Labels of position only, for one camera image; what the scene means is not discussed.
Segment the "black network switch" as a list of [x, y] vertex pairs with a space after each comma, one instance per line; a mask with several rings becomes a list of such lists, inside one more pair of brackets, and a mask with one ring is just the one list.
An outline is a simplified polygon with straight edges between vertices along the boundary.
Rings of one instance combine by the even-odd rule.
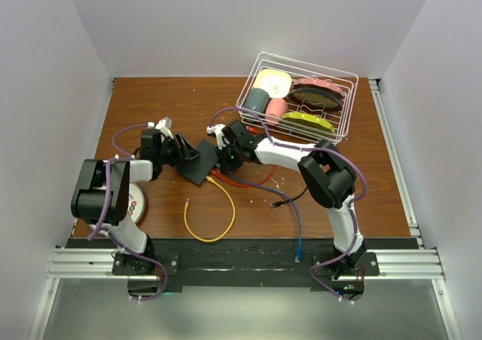
[[184, 162], [177, 172], [180, 176], [200, 187], [211, 170], [218, 163], [217, 147], [203, 140], [196, 147], [199, 155], [195, 159]]

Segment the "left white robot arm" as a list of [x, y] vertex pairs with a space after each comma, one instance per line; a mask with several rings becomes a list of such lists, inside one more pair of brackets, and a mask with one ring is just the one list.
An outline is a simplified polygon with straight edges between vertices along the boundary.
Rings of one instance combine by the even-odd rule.
[[164, 166], [178, 167], [199, 156], [182, 134], [147, 128], [141, 133], [139, 158], [128, 154], [107, 161], [84, 160], [72, 195], [72, 215], [92, 227], [88, 240], [104, 232], [132, 253], [129, 264], [133, 269], [147, 274], [154, 269], [156, 256], [147, 250], [148, 236], [129, 214], [130, 184], [154, 181]]

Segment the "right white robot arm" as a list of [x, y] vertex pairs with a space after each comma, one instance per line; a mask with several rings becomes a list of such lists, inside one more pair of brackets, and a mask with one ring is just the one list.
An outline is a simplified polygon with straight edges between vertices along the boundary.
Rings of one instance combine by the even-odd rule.
[[[223, 173], [232, 173], [244, 163], [284, 167], [299, 172], [312, 199], [325, 208], [334, 233], [336, 264], [344, 274], [353, 274], [362, 266], [365, 239], [359, 229], [355, 202], [368, 191], [366, 178], [332, 142], [299, 144], [280, 140], [269, 133], [254, 135], [240, 121], [208, 126], [206, 133], [215, 138], [219, 165]], [[362, 195], [355, 195], [360, 179]]]

